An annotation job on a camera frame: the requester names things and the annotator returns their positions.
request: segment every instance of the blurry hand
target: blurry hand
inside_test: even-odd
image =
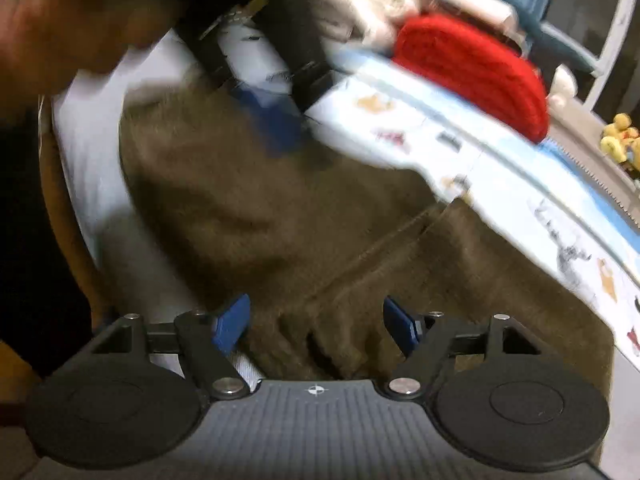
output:
[[[80,69],[106,74],[177,17],[176,0],[0,0],[0,118],[55,94]]]

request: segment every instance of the brown garment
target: brown garment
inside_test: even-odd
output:
[[[511,314],[608,392],[608,328],[462,201],[442,213],[417,173],[314,141],[271,158],[238,106],[199,85],[127,106],[120,156],[200,300],[250,295],[244,347],[269,377],[388,374],[401,359],[382,322],[390,294],[416,312]]]

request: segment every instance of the black fabric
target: black fabric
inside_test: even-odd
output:
[[[49,224],[34,114],[0,131],[0,182],[0,340],[46,376],[92,331],[88,301]]]

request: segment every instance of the red cushion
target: red cushion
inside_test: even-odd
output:
[[[545,87],[534,66],[475,27],[450,16],[408,20],[393,61],[447,88],[532,142],[549,129]]]

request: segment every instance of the black circular disc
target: black circular disc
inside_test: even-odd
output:
[[[25,428],[43,455],[112,469],[173,449],[199,416],[194,387],[177,374],[149,362],[94,356],[36,389]]]
[[[600,392],[531,355],[492,358],[438,392],[442,429],[469,455],[507,470],[547,472],[586,460],[609,425]]]

